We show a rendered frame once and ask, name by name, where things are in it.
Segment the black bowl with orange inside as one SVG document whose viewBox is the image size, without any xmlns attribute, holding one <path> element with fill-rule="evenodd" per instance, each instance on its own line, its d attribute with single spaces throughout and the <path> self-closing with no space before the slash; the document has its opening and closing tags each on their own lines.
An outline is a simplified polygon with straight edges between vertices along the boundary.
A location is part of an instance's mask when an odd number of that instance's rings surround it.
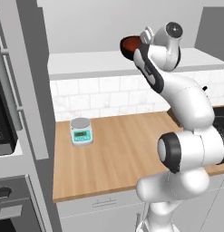
<svg viewBox="0 0 224 232">
<path fill-rule="evenodd" d="M 121 39 L 120 50 L 122 55 L 128 59 L 133 60 L 135 50 L 140 46 L 141 39 L 138 35 L 131 35 Z"/>
</svg>

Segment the white kitchen scale teal panel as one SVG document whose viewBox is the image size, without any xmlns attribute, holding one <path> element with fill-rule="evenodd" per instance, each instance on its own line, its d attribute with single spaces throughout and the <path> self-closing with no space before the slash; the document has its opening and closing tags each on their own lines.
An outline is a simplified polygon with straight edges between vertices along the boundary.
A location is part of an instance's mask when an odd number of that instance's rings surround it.
<svg viewBox="0 0 224 232">
<path fill-rule="evenodd" d="M 91 145 L 93 143 L 93 127 L 88 118 L 76 118 L 70 121 L 72 144 L 75 147 Z"/>
</svg>

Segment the grey oven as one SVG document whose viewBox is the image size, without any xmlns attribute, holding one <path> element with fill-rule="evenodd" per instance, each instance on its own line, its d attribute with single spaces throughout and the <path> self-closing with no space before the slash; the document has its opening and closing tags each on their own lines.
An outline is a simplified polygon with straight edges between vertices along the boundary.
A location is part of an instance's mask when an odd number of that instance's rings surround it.
<svg viewBox="0 0 224 232">
<path fill-rule="evenodd" d="M 27 175 L 0 179 L 0 232 L 46 232 Z"/>
</svg>

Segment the open grey wall cabinet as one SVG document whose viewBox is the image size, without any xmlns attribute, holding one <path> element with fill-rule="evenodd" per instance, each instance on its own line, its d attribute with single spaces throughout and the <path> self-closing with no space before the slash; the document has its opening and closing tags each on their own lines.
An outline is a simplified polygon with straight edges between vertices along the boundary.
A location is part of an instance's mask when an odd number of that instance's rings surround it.
<svg viewBox="0 0 224 232">
<path fill-rule="evenodd" d="M 205 6 L 224 8 L 224 0 L 37 0 L 44 10 L 52 80 L 133 75 L 133 62 L 120 52 L 120 40 L 156 31 L 168 22 L 183 28 L 183 71 L 222 70 L 224 62 L 194 47 Z"/>
</svg>

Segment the grey cabinet door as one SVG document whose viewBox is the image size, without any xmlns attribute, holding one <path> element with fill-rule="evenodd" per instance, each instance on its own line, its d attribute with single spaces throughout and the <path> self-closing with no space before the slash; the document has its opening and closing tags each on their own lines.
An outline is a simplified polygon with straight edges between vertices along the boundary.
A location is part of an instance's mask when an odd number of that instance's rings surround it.
<svg viewBox="0 0 224 232">
<path fill-rule="evenodd" d="M 30 125 L 29 131 L 37 160 L 49 158 L 48 136 L 54 116 L 52 107 L 49 74 L 47 63 L 49 49 L 44 25 L 43 8 L 37 5 L 37 0 L 16 0 L 18 15 L 24 37 L 27 54 L 29 76 L 26 88 L 30 88 L 26 100 L 28 110 L 25 116 Z"/>
<path fill-rule="evenodd" d="M 224 7 L 203 7 L 195 48 L 224 62 Z"/>
</svg>

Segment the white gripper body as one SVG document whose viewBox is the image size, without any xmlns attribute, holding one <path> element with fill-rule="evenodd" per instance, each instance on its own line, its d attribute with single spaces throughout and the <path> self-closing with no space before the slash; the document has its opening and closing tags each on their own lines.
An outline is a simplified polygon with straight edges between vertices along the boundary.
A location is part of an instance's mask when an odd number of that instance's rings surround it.
<svg viewBox="0 0 224 232">
<path fill-rule="evenodd" d="M 143 44 L 153 43 L 154 32 L 149 26 L 145 27 L 145 30 L 140 34 L 141 42 Z"/>
</svg>

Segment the white base cabinet door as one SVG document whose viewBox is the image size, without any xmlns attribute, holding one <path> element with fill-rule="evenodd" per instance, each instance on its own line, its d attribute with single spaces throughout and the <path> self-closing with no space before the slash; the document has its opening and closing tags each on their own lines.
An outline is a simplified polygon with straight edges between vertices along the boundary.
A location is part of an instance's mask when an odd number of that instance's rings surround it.
<svg viewBox="0 0 224 232">
<path fill-rule="evenodd" d="M 181 203 L 173 223 L 180 232 L 224 232 L 224 174 L 212 176 L 203 195 Z"/>
</svg>

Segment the black microwave oven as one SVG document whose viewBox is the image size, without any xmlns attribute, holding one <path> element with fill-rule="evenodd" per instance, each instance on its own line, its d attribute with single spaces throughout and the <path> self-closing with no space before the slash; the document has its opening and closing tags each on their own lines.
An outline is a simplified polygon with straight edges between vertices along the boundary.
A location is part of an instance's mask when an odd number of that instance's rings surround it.
<svg viewBox="0 0 224 232">
<path fill-rule="evenodd" d="M 11 155 L 15 151 L 17 140 L 18 137 L 0 83 L 0 156 Z"/>
</svg>

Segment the white drawer front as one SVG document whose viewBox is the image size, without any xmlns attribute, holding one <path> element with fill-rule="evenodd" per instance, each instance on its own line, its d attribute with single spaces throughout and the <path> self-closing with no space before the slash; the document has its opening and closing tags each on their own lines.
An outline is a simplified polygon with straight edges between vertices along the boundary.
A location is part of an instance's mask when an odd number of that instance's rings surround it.
<svg viewBox="0 0 224 232">
<path fill-rule="evenodd" d="M 97 200 L 104 201 L 108 198 L 113 198 L 117 200 L 115 205 L 94 208 L 93 203 Z M 68 200 L 64 202 L 57 203 L 57 209 L 59 216 L 61 218 L 66 218 L 69 216 L 79 216 L 87 213 L 92 213 L 104 209 L 119 208 L 125 206 L 132 206 L 142 204 L 136 194 L 136 190 L 127 190 L 122 192 L 116 192 L 111 194 L 105 194 L 100 196 L 94 196 L 89 198 L 80 198 L 74 200 Z"/>
</svg>

